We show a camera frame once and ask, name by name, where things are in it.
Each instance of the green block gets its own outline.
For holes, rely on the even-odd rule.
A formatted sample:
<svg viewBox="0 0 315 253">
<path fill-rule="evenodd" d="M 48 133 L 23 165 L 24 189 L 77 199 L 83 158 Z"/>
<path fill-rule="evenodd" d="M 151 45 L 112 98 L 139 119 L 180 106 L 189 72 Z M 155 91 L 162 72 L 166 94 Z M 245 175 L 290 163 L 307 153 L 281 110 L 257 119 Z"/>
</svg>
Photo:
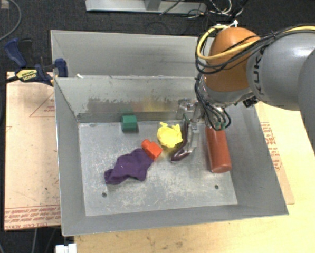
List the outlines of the green block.
<svg viewBox="0 0 315 253">
<path fill-rule="evenodd" d="M 122 131 L 136 131 L 137 119 L 135 115 L 123 115 L 121 117 Z"/>
</svg>

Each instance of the red cylinder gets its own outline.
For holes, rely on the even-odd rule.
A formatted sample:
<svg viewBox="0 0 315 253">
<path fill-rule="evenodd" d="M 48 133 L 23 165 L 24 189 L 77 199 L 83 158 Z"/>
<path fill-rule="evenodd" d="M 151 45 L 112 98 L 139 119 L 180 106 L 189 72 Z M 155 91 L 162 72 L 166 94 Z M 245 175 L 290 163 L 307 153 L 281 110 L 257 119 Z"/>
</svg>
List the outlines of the red cylinder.
<svg viewBox="0 0 315 253">
<path fill-rule="evenodd" d="M 214 173 L 223 173 L 232 169 L 229 148 L 224 130 L 205 127 L 210 168 Z"/>
</svg>

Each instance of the purple object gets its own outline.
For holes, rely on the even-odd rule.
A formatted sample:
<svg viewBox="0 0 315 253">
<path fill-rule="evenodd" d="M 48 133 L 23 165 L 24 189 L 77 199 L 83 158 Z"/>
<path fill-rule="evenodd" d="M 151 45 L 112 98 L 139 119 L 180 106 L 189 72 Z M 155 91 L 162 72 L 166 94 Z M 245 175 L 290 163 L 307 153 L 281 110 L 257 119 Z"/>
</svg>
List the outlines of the purple object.
<svg viewBox="0 0 315 253">
<path fill-rule="evenodd" d="M 142 148 L 117 158 L 115 167 L 104 172 L 106 184 L 120 184 L 129 177 L 144 181 L 153 159 Z"/>
</svg>

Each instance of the blue clamp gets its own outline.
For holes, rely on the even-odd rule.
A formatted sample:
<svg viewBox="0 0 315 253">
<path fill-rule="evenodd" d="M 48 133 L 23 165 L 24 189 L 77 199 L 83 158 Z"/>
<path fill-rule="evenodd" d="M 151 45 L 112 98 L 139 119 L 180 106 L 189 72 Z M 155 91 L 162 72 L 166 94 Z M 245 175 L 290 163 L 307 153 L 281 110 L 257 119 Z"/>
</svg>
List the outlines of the blue clamp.
<svg viewBox="0 0 315 253">
<path fill-rule="evenodd" d="M 23 43 L 23 49 L 28 54 L 28 59 L 25 59 L 22 52 L 20 51 L 20 44 Z M 14 72 L 17 79 L 22 82 L 41 82 L 44 84 L 48 84 L 50 86 L 53 85 L 52 77 L 47 74 L 46 71 L 43 70 L 40 64 L 32 64 L 32 50 L 30 50 L 32 46 L 32 41 L 25 40 L 24 42 L 19 42 L 18 38 L 14 38 L 7 42 L 4 46 L 4 50 L 7 53 L 8 57 L 13 60 L 17 65 L 18 69 Z M 66 61 L 62 58 L 56 59 L 53 65 L 49 67 L 57 68 L 59 71 L 59 77 L 68 77 L 68 68 Z"/>
</svg>

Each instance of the orange block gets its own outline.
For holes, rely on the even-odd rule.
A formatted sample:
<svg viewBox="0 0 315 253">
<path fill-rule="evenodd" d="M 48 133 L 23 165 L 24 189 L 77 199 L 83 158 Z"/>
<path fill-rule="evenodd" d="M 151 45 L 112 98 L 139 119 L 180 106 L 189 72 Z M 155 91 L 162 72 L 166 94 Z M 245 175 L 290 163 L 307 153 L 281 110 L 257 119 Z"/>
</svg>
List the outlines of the orange block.
<svg viewBox="0 0 315 253">
<path fill-rule="evenodd" d="M 146 152 L 146 154 L 152 158 L 153 160 L 157 159 L 158 156 L 162 153 L 163 149 L 158 146 L 158 144 L 154 141 L 149 141 L 145 139 L 141 143 L 142 149 Z"/>
</svg>

